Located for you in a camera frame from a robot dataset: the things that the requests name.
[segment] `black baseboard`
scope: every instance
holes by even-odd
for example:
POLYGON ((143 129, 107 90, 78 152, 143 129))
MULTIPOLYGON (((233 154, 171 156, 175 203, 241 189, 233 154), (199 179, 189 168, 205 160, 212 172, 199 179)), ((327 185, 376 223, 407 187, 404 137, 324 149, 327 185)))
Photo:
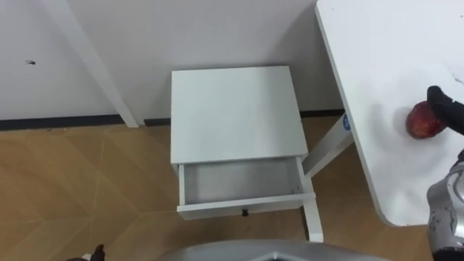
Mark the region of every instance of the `black baseboard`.
MULTIPOLYGON (((304 117, 330 117, 330 116, 342 116, 345 113, 344 109, 325 109, 325 110, 317 110, 317 111, 303 111, 299 112, 299 115, 304 117)), ((170 125, 171 119, 170 118, 162 118, 162 119, 146 119, 144 120, 146 126, 163 126, 163 125, 170 125)))
POLYGON ((299 112, 301 117, 330 117, 342 116, 345 113, 344 109, 324 109, 318 111, 302 111, 299 112))
MULTIPOLYGON (((300 112, 301 117, 342 116, 344 109, 326 109, 300 112)), ((144 120, 146 126, 170 125, 170 118, 144 120)), ((124 124, 119 115, 97 115, 78 117, 50 117, 24 120, 0 120, 0 131, 14 131, 40 128, 69 128, 83 126, 124 124)))
POLYGON ((27 130, 39 128, 69 128, 124 124, 119 115, 97 115, 78 117, 50 117, 24 120, 0 120, 0 131, 27 130))
POLYGON ((148 127, 171 125, 171 119, 170 118, 146 119, 144 120, 144 123, 145 123, 145 126, 148 126, 148 127))

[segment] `open drawer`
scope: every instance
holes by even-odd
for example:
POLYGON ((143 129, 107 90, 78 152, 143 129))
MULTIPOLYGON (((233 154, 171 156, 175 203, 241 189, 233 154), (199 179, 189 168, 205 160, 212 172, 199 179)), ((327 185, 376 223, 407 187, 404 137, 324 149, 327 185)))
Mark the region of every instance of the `open drawer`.
POLYGON ((289 210, 315 198, 299 157, 179 165, 186 220, 289 210))

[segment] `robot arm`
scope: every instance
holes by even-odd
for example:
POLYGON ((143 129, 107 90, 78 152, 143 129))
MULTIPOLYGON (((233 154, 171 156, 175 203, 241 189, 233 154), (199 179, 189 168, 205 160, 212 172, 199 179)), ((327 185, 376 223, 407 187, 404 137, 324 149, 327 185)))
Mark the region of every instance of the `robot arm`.
MULTIPOLYGON (((464 135, 464 105, 438 86, 429 87, 427 102, 435 116, 464 135)), ((428 242, 434 260, 464 260, 464 151, 446 177, 428 189, 428 242)))
POLYGON ((427 193, 428 242, 434 260, 464 260, 464 161, 427 193))

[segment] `wooden floor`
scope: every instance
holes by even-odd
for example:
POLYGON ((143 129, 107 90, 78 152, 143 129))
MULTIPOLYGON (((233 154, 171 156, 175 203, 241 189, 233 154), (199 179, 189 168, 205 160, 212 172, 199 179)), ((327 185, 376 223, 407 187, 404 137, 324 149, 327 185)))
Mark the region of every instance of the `wooden floor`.
MULTIPOLYGON (((335 121, 304 120, 308 147, 335 121)), ((0 133, 0 260, 63 261, 105 244, 108 261, 148 261, 210 241, 305 239, 299 210, 182 220, 169 148, 169 127, 0 133)), ((424 227, 379 220, 354 146, 313 180, 327 243, 431 259, 424 227)))

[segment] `white nightstand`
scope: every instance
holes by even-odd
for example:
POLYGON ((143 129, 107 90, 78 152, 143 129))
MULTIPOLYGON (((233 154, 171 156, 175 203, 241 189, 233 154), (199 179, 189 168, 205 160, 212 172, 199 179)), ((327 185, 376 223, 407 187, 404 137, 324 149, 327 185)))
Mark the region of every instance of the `white nightstand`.
POLYGON ((171 163, 186 220, 304 207, 322 241, 305 134, 287 66, 172 74, 171 163))

